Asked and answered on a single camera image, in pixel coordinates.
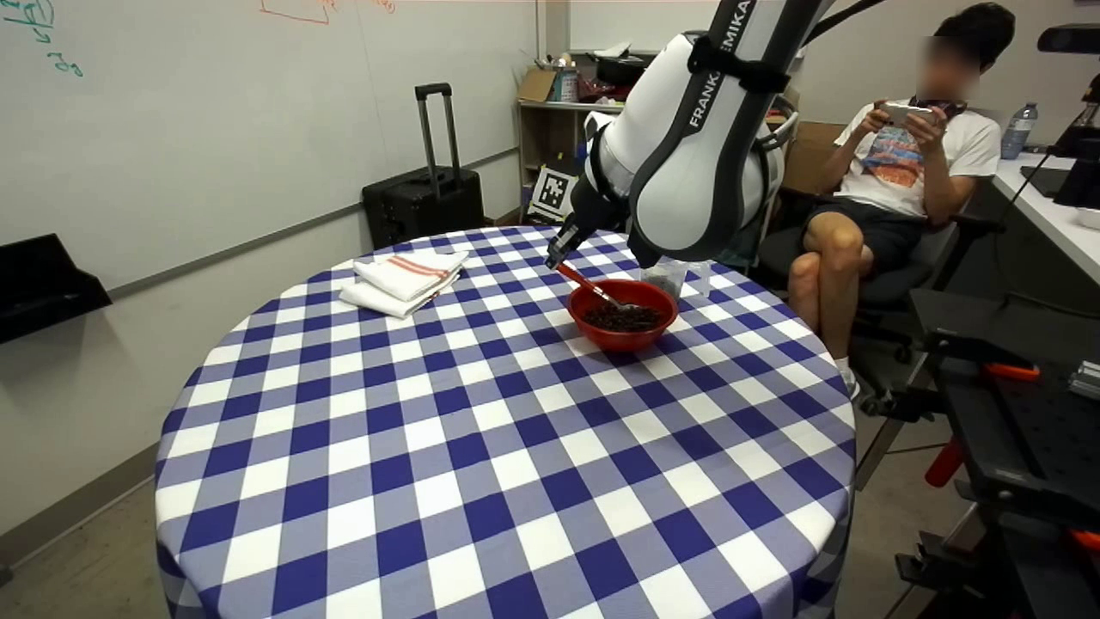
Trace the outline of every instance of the luggage handle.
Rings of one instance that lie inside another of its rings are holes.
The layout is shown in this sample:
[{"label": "luggage handle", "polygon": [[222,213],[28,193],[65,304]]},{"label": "luggage handle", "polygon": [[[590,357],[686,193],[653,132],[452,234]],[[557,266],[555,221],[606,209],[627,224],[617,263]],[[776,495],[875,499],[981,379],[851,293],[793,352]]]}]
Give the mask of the luggage handle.
[{"label": "luggage handle", "polygon": [[426,99],[435,93],[439,98],[452,98],[452,82],[423,82],[423,87],[412,87],[415,99]]},{"label": "luggage handle", "polygon": [[429,119],[426,119],[426,98],[435,98],[435,93],[445,98],[447,136],[452,136],[452,167],[455,167],[455,178],[461,178],[452,82],[423,82],[423,87],[412,87],[412,93],[415,93],[415,104],[421,104],[426,170],[435,172],[435,193],[439,197],[439,170],[437,170],[435,127],[429,127]]}]

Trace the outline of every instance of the cardboard box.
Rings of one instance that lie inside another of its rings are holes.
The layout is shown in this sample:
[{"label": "cardboard box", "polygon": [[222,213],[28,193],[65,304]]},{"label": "cardboard box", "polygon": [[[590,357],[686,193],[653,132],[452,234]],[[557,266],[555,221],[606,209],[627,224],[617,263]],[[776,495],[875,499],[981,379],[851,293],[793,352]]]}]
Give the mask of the cardboard box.
[{"label": "cardboard box", "polygon": [[826,197],[826,167],[834,158],[834,140],[847,123],[800,122],[787,146],[783,189]]},{"label": "cardboard box", "polygon": [[555,93],[555,70],[527,70],[527,77],[518,81],[518,104],[547,104]]}]

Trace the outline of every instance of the office chair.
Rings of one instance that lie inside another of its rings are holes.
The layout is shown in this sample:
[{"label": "office chair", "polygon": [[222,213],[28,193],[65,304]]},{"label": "office chair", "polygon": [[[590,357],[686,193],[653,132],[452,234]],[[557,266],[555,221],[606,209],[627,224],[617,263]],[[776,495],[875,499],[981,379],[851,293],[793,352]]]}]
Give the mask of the office chair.
[{"label": "office chair", "polygon": [[[793,209],[810,209],[815,197],[791,197]],[[787,224],[783,230],[772,230],[761,252],[761,266],[752,273],[767,288],[787,288],[791,263],[798,258],[800,224]],[[853,328],[853,370],[867,381],[870,395],[861,399],[861,409],[870,417],[891,417],[899,409],[899,390],[891,385],[891,371],[863,362],[861,343],[891,343],[899,364],[914,362],[914,334],[913,334],[913,288],[946,288],[953,273],[960,268],[969,245],[997,230],[988,221],[967,217],[967,209],[946,226],[929,226],[917,241],[913,263],[894,273],[876,273],[861,287],[861,313]]]},{"label": "office chair", "polygon": [[[793,209],[800,209],[800,221],[810,213],[810,200],[815,197],[791,197]],[[791,263],[798,258],[798,237],[800,224],[780,230],[772,230],[761,252],[761,268],[752,279],[767,288],[776,288],[780,295],[787,293],[787,273]],[[894,436],[900,435],[906,425],[929,420],[940,404],[937,394],[922,390],[917,379],[926,371],[926,354],[914,357],[917,334],[914,328],[894,328],[894,324],[913,324],[913,293],[914,288],[946,288],[964,266],[967,252],[972,241],[985,234],[997,234],[1000,224],[976,221],[967,213],[949,221],[946,226],[929,226],[926,237],[917,241],[913,263],[894,273],[876,273],[863,279],[861,287],[861,313],[853,328],[853,370],[870,390],[861,399],[861,409],[867,417],[889,417],[889,425],[876,429],[875,445],[863,452],[853,487],[863,489],[876,464],[889,459]],[[894,362],[900,370],[885,370],[863,357],[863,343],[882,342],[894,343]]]}]

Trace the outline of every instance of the hand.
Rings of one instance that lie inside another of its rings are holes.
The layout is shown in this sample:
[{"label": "hand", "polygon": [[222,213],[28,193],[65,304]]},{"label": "hand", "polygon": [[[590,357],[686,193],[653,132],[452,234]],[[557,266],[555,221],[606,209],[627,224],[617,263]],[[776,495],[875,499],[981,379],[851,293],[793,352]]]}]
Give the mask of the hand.
[{"label": "hand", "polygon": [[909,115],[906,132],[917,140],[922,152],[940,148],[949,119],[933,108],[933,115]]},{"label": "hand", "polygon": [[863,136],[876,136],[876,132],[889,127],[889,123],[891,123],[889,99],[876,99],[876,104],[863,115],[861,132],[863,132]]}]

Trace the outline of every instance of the shirt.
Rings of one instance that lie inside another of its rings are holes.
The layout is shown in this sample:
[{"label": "shirt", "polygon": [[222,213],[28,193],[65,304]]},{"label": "shirt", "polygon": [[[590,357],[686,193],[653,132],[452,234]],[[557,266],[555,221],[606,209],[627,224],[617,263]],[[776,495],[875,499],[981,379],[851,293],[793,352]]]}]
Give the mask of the shirt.
[{"label": "shirt", "polygon": [[[835,139],[844,148],[870,115],[870,104]],[[955,115],[944,132],[944,152],[949,176],[997,176],[1000,167],[1000,127],[972,111]],[[917,140],[906,127],[882,127],[855,146],[855,158],[835,197],[851,197],[867,206],[894,209],[900,217],[926,213],[926,163]]]}]

